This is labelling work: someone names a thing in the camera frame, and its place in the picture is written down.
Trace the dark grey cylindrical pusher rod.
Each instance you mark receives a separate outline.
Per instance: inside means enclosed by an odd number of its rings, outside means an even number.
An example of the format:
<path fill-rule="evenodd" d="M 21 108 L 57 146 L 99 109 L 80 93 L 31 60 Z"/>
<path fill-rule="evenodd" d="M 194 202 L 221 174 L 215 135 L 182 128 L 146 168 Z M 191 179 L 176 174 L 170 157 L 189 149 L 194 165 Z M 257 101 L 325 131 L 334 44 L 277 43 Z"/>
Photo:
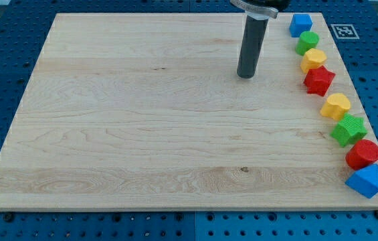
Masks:
<path fill-rule="evenodd" d="M 240 78 L 248 79 L 255 75 L 267 25 L 268 19 L 246 17 L 237 68 Z"/>

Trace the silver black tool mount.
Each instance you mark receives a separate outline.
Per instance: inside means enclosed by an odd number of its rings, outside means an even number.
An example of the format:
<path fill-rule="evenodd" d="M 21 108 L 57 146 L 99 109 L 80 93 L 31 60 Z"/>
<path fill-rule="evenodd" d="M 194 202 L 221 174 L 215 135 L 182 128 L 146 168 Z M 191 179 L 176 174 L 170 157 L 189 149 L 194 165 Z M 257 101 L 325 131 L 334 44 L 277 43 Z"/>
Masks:
<path fill-rule="evenodd" d="M 290 0 L 229 0 L 229 2 L 248 13 L 274 19 L 290 4 Z"/>

